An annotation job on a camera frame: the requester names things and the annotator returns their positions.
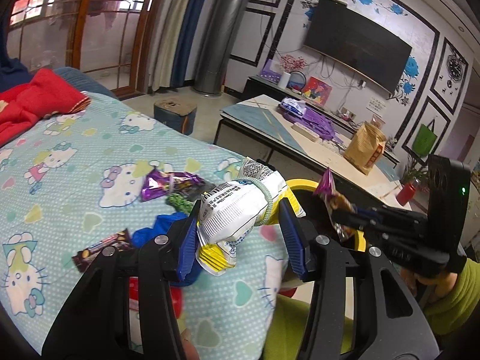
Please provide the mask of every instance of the hand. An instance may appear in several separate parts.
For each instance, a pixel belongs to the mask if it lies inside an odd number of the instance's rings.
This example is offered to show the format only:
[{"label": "hand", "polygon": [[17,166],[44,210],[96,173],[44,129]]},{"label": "hand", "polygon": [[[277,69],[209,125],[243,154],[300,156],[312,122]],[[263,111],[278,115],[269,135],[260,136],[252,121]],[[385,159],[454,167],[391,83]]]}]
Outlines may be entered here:
[{"label": "hand", "polygon": [[433,303],[438,299],[446,297],[453,290],[458,277],[455,273],[443,271],[434,278],[429,279],[405,268],[401,269],[400,276],[413,296],[417,295],[417,281],[426,286],[435,285],[435,291],[428,298],[428,303]]},{"label": "hand", "polygon": [[183,350],[185,351],[185,357],[187,358],[187,360],[200,360],[200,356],[198,355],[195,346],[191,343],[190,330],[185,329],[180,335],[180,337],[181,344],[183,346]]}]

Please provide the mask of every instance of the brown paper bag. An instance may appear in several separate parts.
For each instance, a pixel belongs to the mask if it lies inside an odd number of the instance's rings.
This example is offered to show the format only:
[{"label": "brown paper bag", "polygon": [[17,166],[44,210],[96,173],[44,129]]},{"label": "brown paper bag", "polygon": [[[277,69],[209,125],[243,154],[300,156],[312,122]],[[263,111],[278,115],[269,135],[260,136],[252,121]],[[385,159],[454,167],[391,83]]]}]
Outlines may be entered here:
[{"label": "brown paper bag", "polygon": [[385,135],[378,128],[365,122],[353,136],[343,156],[367,175],[383,154],[386,141]]}]

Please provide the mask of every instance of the green snack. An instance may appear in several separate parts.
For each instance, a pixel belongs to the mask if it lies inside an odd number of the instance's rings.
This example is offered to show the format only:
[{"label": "green snack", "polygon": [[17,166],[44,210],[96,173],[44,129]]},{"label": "green snack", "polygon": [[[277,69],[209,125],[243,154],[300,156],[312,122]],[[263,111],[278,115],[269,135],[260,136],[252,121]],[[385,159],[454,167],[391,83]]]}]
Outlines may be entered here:
[{"label": "green snack", "polygon": [[183,212],[187,215],[194,209],[194,203],[189,202],[179,193],[172,193],[166,198],[166,203],[173,206],[176,211]]}]

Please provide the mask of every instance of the bed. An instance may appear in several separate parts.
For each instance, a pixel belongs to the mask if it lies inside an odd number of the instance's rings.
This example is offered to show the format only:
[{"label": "bed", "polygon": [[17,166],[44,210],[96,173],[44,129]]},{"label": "bed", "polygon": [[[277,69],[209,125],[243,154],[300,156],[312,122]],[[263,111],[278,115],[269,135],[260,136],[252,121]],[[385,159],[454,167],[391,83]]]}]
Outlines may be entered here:
[{"label": "bed", "polygon": [[[81,91],[91,88],[69,82]],[[92,103],[85,111],[42,120],[0,148],[0,302],[38,353],[81,277],[71,257],[174,212],[165,198],[139,200],[154,166],[218,184],[236,176],[243,158],[184,136],[108,92],[87,93]],[[255,228],[239,245],[237,260],[224,275],[203,271],[183,288],[181,320],[201,359],[254,360],[262,352],[287,265],[278,226]],[[132,346],[141,351],[132,310],[130,320]]]}]

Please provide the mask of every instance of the person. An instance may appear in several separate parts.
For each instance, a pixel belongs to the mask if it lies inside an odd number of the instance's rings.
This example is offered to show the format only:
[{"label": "person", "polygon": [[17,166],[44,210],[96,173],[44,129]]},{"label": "person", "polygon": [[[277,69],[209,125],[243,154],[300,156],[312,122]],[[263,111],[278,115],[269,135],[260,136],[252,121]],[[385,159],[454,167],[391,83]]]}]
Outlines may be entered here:
[{"label": "person", "polygon": [[[455,331],[469,319],[480,299],[480,264],[467,259],[460,274],[441,272],[429,279],[404,268],[400,276],[410,292],[417,294],[417,282],[435,285],[423,312],[440,348],[447,345]],[[277,306],[263,347],[263,360],[293,360],[297,356],[307,323],[310,305],[301,300],[277,295]],[[345,318],[341,353],[351,349],[353,321]],[[199,360],[188,332],[182,336],[187,360]]]}]

